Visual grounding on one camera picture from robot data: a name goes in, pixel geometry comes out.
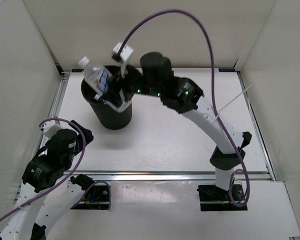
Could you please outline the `clear water bottle orange label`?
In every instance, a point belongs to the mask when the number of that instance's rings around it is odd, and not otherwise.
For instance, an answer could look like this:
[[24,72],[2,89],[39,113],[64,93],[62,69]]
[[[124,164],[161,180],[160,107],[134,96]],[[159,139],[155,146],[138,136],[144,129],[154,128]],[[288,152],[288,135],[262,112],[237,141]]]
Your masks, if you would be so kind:
[[100,96],[108,92],[111,72],[102,64],[96,64],[84,56],[78,65],[83,68],[84,81]]

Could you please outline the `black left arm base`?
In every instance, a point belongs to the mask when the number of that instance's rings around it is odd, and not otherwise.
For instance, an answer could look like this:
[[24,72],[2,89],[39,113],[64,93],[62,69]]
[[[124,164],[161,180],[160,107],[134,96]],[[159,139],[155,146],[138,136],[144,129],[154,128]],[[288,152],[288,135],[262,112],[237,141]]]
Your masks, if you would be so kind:
[[110,210],[111,209],[111,186],[103,180],[93,180],[91,177],[80,174],[70,177],[71,184],[81,187],[84,196],[76,203],[71,210]]

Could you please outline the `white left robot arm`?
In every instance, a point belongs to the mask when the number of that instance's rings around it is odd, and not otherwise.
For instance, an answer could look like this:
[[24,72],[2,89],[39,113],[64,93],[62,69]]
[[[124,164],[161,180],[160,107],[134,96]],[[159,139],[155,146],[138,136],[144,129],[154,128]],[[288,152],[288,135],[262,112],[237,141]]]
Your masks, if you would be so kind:
[[95,194],[93,180],[86,175],[73,177],[75,156],[82,160],[94,136],[75,120],[50,117],[39,124],[48,141],[27,164],[13,210],[0,240],[45,240],[56,222],[81,199]]

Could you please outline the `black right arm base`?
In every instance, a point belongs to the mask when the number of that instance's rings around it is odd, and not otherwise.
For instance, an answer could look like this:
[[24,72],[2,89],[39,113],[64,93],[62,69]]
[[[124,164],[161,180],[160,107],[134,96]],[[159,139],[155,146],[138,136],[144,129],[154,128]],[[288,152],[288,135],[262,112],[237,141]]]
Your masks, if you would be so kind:
[[247,211],[247,206],[235,206],[229,192],[215,185],[198,185],[201,212]]

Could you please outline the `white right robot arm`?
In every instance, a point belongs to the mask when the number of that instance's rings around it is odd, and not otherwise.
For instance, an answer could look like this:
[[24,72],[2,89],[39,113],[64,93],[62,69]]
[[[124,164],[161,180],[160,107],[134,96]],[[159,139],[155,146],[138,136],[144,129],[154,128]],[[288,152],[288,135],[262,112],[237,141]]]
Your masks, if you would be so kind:
[[176,111],[203,130],[216,144],[210,158],[215,167],[214,193],[220,200],[233,193],[234,168],[243,162],[246,147],[252,138],[249,132],[238,132],[218,113],[191,79],[175,76],[169,58],[149,52],[140,58],[142,71],[128,65],[131,53],[114,51],[112,58],[120,70],[107,84],[105,100],[117,112],[130,105],[134,94],[156,96],[167,108]]

